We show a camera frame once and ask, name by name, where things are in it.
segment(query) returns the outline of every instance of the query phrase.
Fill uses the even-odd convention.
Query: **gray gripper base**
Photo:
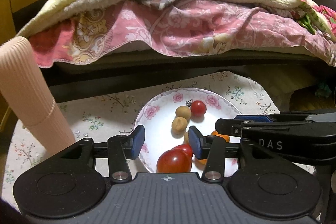
[[[196,173],[139,173],[132,182],[114,185],[95,208],[59,220],[28,217],[35,224],[316,224],[306,216],[270,221],[236,206],[220,185],[202,182]]]

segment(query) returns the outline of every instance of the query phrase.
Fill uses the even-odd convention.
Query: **floral plate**
[[[139,159],[145,168],[156,171],[156,162],[161,154],[171,148],[183,144],[183,134],[176,135],[171,131],[171,123],[175,118],[175,110],[185,105],[188,100],[201,100],[207,106],[204,119],[190,119],[189,126],[196,126],[205,136],[215,130],[215,122],[219,118],[234,118],[241,114],[228,100],[220,95],[202,89],[180,88],[163,92],[152,98],[139,112],[134,128],[142,124],[145,127],[146,138]],[[230,142],[238,143],[240,138],[230,137]],[[204,165],[193,157],[191,172],[202,175]],[[238,170],[236,159],[226,159],[225,176],[231,176]]]

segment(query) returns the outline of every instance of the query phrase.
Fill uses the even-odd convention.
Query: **floral blanket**
[[[312,0],[163,2],[49,0],[18,35],[30,37],[41,67],[54,61],[88,64],[131,41],[180,57],[301,45],[328,64],[336,63],[336,13]],[[301,27],[303,18],[313,28]]]

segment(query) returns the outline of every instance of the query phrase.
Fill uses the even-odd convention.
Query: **pink ribbed tube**
[[[0,46],[0,92],[51,155],[75,142],[24,37],[15,37]]]

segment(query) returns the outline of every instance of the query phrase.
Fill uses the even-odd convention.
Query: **floral tablecloth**
[[[258,83],[228,71],[139,90],[69,101],[60,103],[59,107],[76,140],[90,137],[95,142],[105,142],[111,136],[131,133],[138,112],[152,97],[181,87],[211,90],[232,102],[242,114],[279,112]],[[44,147],[19,120],[8,152],[2,198],[17,208],[12,193],[16,178],[47,157]],[[146,171],[139,160],[128,160],[128,163],[133,176],[137,172]],[[108,177],[107,159],[98,159],[96,170]]]

